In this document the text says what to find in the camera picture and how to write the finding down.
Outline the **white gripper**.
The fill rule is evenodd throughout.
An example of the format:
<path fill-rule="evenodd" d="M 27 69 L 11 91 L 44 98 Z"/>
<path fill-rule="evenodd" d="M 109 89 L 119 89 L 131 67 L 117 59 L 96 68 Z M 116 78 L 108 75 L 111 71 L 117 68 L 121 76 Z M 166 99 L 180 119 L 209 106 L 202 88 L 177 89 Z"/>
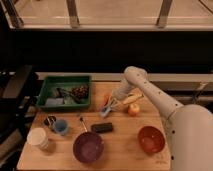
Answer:
<path fill-rule="evenodd" d="M 131 87 L 129 86 L 129 84 L 127 82 L 122 82 L 117 88 L 115 88 L 112 91 L 112 96 L 114 98 L 110 99 L 110 101 L 108 102 L 107 105 L 105 105 L 101 112 L 102 113 L 106 113 L 107 111 L 110 111 L 110 108 L 116 103 L 116 100 L 123 100 L 123 101 L 118 101 L 115 106 L 120 106 L 120 105 L 127 105 L 130 103 L 133 103 L 135 101 L 137 101 L 138 99 L 142 98 L 143 95 L 142 94 L 132 94 L 130 96 L 127 97 L 128 93 L 130 92 Z"/>

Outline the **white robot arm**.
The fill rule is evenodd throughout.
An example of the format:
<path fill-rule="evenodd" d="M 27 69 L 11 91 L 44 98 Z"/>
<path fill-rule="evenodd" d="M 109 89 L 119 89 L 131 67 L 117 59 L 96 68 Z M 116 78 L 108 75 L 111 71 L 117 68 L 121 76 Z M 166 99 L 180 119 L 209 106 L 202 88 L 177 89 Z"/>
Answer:
<path fill-rule="evenodd" d="M 134 88 L 142 91 L 169 124 L 171 171 L 213 171 L 213 114 L 197 104 L 183 105 L 152 84 L 142 68 L 125 69 L 123 81 L 112 91 L 101 116 L 106 117 L 116 101 L 125 99 Z"/>

